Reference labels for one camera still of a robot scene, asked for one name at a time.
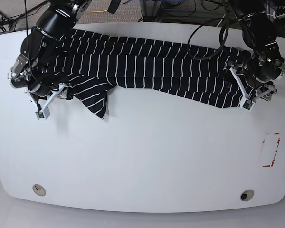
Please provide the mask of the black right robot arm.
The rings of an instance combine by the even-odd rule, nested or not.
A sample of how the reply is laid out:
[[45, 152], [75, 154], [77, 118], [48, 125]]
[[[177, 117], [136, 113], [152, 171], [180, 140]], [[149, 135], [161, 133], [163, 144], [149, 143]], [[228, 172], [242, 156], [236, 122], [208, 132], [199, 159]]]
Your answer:
[[64, 73], [49, 73], [46, 66], [56, 45], [79, 21], [89, 0], [51, 0], [22, 42], [20, 55], [10, 72], [13, 88], [26, 88], [36, 100], [57, 92], [60, 83], [68, 83]]

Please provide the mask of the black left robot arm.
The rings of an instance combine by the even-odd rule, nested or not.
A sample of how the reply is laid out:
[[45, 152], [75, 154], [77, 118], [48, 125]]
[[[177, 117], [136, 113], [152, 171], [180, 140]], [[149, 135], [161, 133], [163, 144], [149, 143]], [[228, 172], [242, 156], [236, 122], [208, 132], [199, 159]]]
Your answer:
[[266, 14], [263, 0], [227, 0], [242, 29], [245, 44], [253, 50], [244, 57], [236, 73], [242, 73], [246, 82], [254, 89], [252, 100], [271, 100], [276, 89], [273, 82], [285, 73], [285, 59], [281, 56], [276, 41], [273, 23]]

